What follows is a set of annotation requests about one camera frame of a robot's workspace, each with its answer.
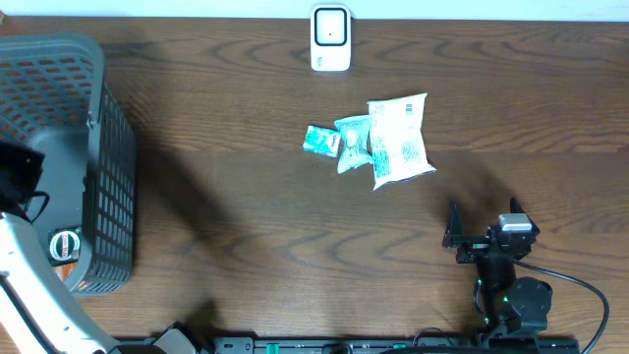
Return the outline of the cream snack bag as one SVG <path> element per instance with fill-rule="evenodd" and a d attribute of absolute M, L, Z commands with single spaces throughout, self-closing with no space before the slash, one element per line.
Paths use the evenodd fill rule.
<path fill-rule="evenodd" d="M 422 135 L 426 93 L 370 100 L 370 143 L 374 190 L 436 171 L 427 157 Z"/>

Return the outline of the teal small snack packet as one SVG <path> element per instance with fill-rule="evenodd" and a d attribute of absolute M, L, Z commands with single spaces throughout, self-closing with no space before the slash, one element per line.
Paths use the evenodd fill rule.
<path fill-rule="evenodd" d="M 371 115 L 346 117 L 334 122 L 343 141 L 337 172 L 345 173 L 364 164 L 373 164 L 367 142 L 372 126 Z"/>

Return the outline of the teal gum box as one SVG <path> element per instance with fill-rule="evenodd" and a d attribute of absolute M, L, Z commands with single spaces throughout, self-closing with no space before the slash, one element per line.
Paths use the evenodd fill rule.
<path fill-rule="evenodd" d="M 309 126 L 303 142 L 303 150 L 328 157 L 336 157 L 340 141 L 341 135 L 337 131 Z"/>

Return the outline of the round black white container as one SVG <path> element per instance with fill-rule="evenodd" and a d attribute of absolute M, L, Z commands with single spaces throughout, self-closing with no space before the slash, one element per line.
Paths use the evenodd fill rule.
<path fill-rule="evenodd" d="M 48 233 L 48 259 L 53 266 L 71 264 L 79 259 L 83 230 L 80 226 L 55 229 Z"/>

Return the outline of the orange snack packet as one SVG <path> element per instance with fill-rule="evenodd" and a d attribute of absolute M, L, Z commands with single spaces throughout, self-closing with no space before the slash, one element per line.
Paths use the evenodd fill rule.
<path fill-rule="evenodd" d="M 55 274 L 62 280 L 66 281 L 77 267 L 77 262 L 63 265 L 56 265 L 53 268 Z"/>

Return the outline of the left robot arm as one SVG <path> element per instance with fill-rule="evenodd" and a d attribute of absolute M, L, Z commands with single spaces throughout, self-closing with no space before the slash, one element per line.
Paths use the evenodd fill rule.
<path fill-rule="evenodd" d="M 35 197 L 44 155 L 1 144 L 1 323 L 23 353 L 207 353 L 179 323 L 154 339 L 120 341 L 83 310 L 53 272 L 21 204 Z"/>

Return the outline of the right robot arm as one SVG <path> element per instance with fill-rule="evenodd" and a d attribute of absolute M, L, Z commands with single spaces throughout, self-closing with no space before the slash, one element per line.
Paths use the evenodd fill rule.
<path fill-rule="evenodd" d="M 539 234 L 540 229 L 516 199 L 510 200 L 510 211 L 501 214 L 480 236 L 465 234 L 456 203 L 449 203 L 442 246 L 456 250 L 457 263 L 476 267 L 473 298 L 486 322 L 476 334 L 481 346 L 534 341 L 547 329 L 552 288 L 532 277 L 517 277 L 515 271 L 515 263 L 532 252 Z"/>

